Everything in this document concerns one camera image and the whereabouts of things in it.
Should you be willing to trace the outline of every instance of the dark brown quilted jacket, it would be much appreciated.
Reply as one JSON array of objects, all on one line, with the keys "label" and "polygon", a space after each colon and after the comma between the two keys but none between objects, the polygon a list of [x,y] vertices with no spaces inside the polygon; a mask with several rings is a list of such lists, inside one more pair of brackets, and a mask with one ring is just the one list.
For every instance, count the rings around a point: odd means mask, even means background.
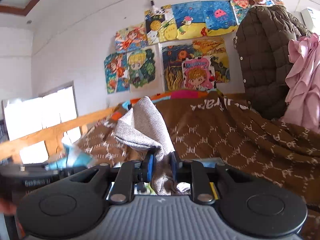
[{"label": "dark brown quilted jacket", "polygon": [[311,34],[283,6],[253,7],[242,20],[236,36],[246,98],[262,117],[283,116],[285,77],[292,67],[289,40]]}]

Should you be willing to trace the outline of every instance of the hanging clothes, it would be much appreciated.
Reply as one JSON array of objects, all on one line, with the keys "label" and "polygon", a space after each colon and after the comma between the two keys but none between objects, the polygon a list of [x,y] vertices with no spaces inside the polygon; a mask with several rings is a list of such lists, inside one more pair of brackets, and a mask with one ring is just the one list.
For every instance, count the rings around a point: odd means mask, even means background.
[{"label": "hanging clothes", "polygon": [[301,37],[289,41],[289,61],[293,64],[285,82],[290,90],[285,99],[289,103],[282,118],[320,132],[320,46],[319,36]]}]

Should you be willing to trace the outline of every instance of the wooden bed frame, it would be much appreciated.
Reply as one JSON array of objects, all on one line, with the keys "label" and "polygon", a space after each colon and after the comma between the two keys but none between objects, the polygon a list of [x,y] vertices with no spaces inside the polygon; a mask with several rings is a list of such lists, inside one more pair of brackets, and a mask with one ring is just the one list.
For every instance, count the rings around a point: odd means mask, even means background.
[{"label": "wooden bed frame", "polygon": [[[244,93],[225,94],[225,96],[234,100],[245,100]],[[42,129],[19,139],[1,143],[0,160],[12,156],[15,163],[22,163],[20,150],[41,141],[44,141],[49,156],[59,153],[63,149],[61,139],[63,138],[64,132],[80,127],[81,134],[85,134],[88,131],[88,124],[110,116],[114,109],[115,107],[110,107],[105,110],[83,115],[71,121]]]}]

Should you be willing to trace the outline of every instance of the hand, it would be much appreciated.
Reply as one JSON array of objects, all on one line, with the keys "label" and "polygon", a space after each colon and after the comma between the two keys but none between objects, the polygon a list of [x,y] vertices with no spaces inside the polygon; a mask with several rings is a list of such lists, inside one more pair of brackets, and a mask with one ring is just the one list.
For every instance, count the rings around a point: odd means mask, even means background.
[{"label": "hand", "polygon": [[0,213],[5,215],[14,215],[16,210],[17,207],[13,203],[0,198]]}]

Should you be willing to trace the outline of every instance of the brown ceiling trim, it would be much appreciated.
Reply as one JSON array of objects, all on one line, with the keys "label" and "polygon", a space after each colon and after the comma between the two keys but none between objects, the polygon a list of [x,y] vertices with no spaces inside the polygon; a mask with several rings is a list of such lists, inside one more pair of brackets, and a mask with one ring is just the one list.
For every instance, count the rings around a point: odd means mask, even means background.
[{"label": "brown ceiling trim", "polygon": [[0,12],[26,16],[39,1],[31,0],[25,8],[0,5]]}]

